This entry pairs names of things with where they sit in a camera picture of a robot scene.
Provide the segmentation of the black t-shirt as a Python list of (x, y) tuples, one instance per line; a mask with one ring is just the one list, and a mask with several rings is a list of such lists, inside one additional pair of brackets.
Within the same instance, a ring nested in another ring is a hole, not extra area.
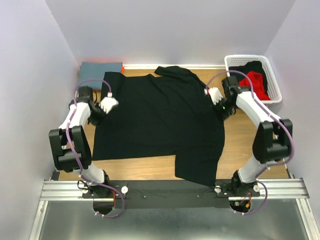
[(106, 72), (102, 94), (118, 105), (96, 127), (93, 160), (175, 156), (175, 176), (213, 186), (225, 145), (225, 128), (205, 84), (186, 68), (154, 74)]

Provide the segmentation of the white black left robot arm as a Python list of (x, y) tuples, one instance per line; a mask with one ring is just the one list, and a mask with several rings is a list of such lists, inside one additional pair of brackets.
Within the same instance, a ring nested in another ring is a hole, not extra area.
[(54, 161), (59, 171), (79, 175), (83, 187), (79, 189), (92, 197), (107, 198), (112, 190), (107, 173), (92, 163), (92, 153), (85, 135), (85, 124), (99, 125), (106, 113), (94, 100), (94, 90), (81, 86), (75, 99), (69, 104), (69, 113), (65, 121), (49, 131), (48, 137)]

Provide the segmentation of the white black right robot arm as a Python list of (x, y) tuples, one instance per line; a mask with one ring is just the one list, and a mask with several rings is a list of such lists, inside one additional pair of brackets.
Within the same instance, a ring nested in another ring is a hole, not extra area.
[(235, 77), (222, 80), (224, 94), (216, 87), (206, 87), (213, 109), (226, 120), (241, 109), (256, 127), (252, 144), (252, 157), (237, 170), (228, 184), (227, 191), (234, 196), (244, 196), (258, 191), (257, 179), (267, 169), (287, 162), (294, 154), (293, 123), (271, 112), (253, 91), (253, 84), (240, 86)]

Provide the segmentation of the red t-shirt in basket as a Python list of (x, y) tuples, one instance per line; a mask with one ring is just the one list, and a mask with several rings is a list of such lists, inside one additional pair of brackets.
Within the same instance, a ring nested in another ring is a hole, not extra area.
[(246, 74), (252, 83), (253, 86), (253, 91), (255, 92), (256, 96), (261, 100), (261, 101), (270, 101), (270, 97), (267, 95), (267, 92), (264, 88), (263, 84), (263, 75), (258, 72), (250, 71)]

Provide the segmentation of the black garment in basket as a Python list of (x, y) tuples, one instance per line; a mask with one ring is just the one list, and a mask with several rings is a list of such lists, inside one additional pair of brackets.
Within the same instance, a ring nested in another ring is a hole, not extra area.
[(258, 60), (250, 61), (243, 66), (230, 66), (229, 70), (239, 71), (247, 75), (248, 72), (260, 73), (263, 76), (263, 86), (268, 95), (268, 82), (265, 71), (263, 70), (262, 63)]

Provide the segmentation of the folded blue t-shirt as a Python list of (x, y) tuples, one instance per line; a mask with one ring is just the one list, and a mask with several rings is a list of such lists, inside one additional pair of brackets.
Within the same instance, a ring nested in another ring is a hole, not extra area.
[(77, 84), (90, 79), (103, 79), (105, 72), (123, 72), (122, 62), (89, 62), (83, 61), (79, 67)]

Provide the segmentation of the white plastic laundry basket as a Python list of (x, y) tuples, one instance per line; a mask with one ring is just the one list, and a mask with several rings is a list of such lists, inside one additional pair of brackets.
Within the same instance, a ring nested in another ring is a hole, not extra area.
[(245, 64), (259, 61), (261, 68), (264, 70), (267, 82), (267, 95), (270, 100), (262, 100), (265, 105), (278, 104), (282, 101), (283, 97), (272, 69), (272, 66), (267, 57), (256, 54), (232, 54), (224, 57), (225, 68), (228, 71), (230, 67), (244, 66)]

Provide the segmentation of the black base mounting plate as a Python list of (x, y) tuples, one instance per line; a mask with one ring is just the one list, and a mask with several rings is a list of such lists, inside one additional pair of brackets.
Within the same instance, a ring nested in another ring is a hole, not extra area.
[(78, 180), (77, 188), (95, 212), (106, 216), (129, 209), (232, 208), (247, 213), (252, 198), (260, 196), (256, 183), (233, 190), (227, 179), (212, 186), (185, 180), (112, 180), (109, 187)]

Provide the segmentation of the aluminium frame rail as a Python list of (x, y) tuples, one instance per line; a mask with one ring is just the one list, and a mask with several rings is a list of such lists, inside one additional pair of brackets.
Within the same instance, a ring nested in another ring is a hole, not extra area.
[(32, 240), (317, 240), (320, 231), (300, 178), (262, 179), (247, 215), (231, 208), (125, 209), (96, 216), (76, 181), (45, 181)]

